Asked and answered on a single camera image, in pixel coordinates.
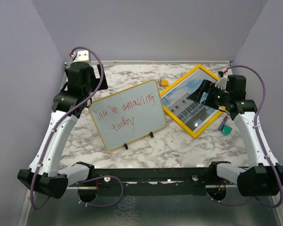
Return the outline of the small whiteboard yellow rim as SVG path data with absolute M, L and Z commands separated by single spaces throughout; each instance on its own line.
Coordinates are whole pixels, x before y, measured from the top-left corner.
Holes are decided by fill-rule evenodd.
M 156 80 L 148 80 L 92 102 L 89 113 L 109 151 L 166 126 Z

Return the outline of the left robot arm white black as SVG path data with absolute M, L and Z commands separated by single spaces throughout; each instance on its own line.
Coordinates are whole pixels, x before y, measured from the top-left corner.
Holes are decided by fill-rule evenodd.
M 41 147 L 27 169 L 21 169 L 18 180 L 31 193 L 59 199 L 66 188 L 76 182 L 89 186 L 94 182 L 94 167 L 87 163 L 76 163 L 59 170 L 59 162 L 71 130 L 77 123 L 84 108 L 92 102 L 98 90 L 107 89 L 102 64 L 97 65 L 100 77 L 86 62 L 71 63 L 65 69 L 67 82 L 54 97 L 50 123 Z

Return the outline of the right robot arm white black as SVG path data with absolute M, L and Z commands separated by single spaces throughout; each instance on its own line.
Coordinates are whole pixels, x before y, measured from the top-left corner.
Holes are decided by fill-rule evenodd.
M 247 151 L 248 169 L 218 162 L 207 172 L 208 181 L 223 179 L 235 184 L 242 196 L 276 196 L 283 194 L 283 166 L 274 157 L 259 123 L 259 110 L 246 98 L 246 78 L 225 75 L 218 82 L 203 80 L 188 98 L 218 110 L 224 107 L 238 128 Z

